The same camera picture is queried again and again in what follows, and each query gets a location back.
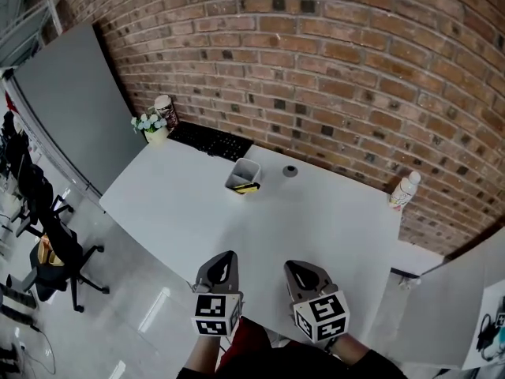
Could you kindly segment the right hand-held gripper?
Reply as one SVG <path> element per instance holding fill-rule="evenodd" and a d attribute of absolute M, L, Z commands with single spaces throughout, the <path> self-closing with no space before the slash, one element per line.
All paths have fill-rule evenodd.
<path fill-rule="evenodd" d="M 284 264 L 284 273 L 293 300 L 294 324 L 312 343 L 348 332 L 350 309 L 344 292 L 331 284 L 323 268 L 290 260 Z"/>

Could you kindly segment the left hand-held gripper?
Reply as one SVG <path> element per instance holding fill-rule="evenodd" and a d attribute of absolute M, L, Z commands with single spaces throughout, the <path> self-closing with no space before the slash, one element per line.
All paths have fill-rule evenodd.
<path fill-rule="evenodd" d="M 200 336 L 231 336 L 241 316 L 238 256 L 228 250 L 203 264 L 193 286 L 192 324 Z"/>

